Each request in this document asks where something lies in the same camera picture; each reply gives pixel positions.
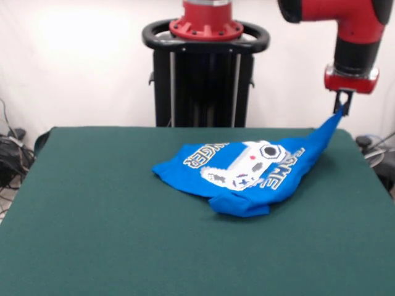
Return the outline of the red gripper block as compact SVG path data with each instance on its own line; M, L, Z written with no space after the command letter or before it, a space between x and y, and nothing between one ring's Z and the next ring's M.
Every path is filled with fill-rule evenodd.
M333 65L327 65L324 73L325 88L336 91L333 112L338 112L343 106L342 116L348 116L352 103L352 92L370 94L375 89L378 79L378 68L371 69L367 75L352 76L340 73ZM347 101L343 105L341 103L341 91L347 94Z

